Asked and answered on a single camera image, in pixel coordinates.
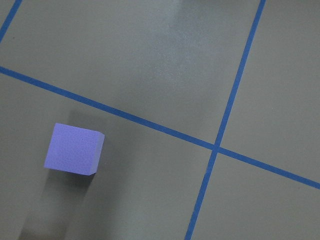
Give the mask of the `purple foam block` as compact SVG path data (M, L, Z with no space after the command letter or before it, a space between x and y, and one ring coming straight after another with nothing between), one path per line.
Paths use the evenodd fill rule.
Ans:
M99 131L56 123L44 167L90 176L97 172L105 135Z

